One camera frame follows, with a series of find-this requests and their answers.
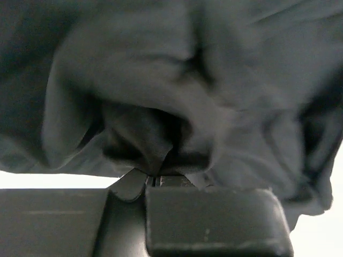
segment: white background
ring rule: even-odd
[[[334,202],[317,217],[301,216],[291,233],[295,257],[343,256],[343,147],[331,177]],[[0,188],[105,188],[117,178],[80,175],[15,175],[0,171]]]

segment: crumpled fabric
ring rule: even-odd
[[[332,202],[343,1],[1,1],[0,168]]]

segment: dark gray fabric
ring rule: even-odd
[[[332,201],[343,1],[1,1],[0,168]]]

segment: scratch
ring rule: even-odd
[[[85,213],[84,210],[26,210],[23,212],[27,215],[80,215]]]

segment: garment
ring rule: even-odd
[[[343,1],[2,1],[1,169],[267,187],[330,208]]]

